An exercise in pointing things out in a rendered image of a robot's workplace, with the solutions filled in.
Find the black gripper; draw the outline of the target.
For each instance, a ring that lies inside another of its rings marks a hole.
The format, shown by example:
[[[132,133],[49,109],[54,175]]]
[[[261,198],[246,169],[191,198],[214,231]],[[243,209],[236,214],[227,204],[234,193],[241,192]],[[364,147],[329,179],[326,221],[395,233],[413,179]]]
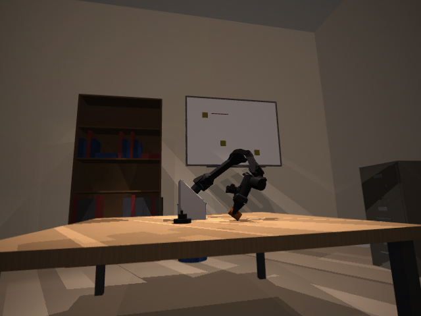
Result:
[[[244,184],[240,184],[240,190],[239,193],[234,195],[233,197],[233,201],[234,201],[234,206],[233,206],[233,211],[232,214],[235,215],[246,203],[247,204],[247,196],[249,195],[249,192],[251,191],[251,188],[244,185]]]

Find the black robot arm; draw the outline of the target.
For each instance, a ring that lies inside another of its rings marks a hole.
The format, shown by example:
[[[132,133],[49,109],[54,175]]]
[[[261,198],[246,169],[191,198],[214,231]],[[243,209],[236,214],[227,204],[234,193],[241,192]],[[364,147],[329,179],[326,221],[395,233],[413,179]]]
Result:
[[[245,158],[245,156],[246,158]],[[266,187],[267,179],[263,177],[264,171],[261,169],[259,164],[255,161],[253,154],[249,150],[244,149],[235,149],[229,156],[229,158],[223,162],[220,166],[215,168],[210,173],[205,173],[197,178],[195,178],[194,185],[191,189],[198,194],[201,190],[205,191],[214,183],[214,179],[220,176],[223,172],[228,170],[233,165],[238,165],[240,163],[245,163],[248,161],[249,163],[249,171],[243,173],[243,180],[242,184],[254,188],[256,190],[263,191]],[[231,184],[230,186],[226,186],[226,193],[232,193],[234,195],[238,194],[240,187],[235,187],[235,184]]]

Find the orange knob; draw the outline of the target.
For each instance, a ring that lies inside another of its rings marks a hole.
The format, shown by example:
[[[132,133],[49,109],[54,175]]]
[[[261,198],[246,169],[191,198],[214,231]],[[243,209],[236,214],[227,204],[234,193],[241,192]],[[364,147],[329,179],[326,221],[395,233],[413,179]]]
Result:
[[[232,216],[235,220],[239,220],[240,218],[241,218],[241,216],[242,216],[242,214],[238,211],[235,215],[233,215],[232,214],[232,211],[233,211],[233,207],[229,210],[229,212],[228,212],[228,214],[230,215],[230,216]]]

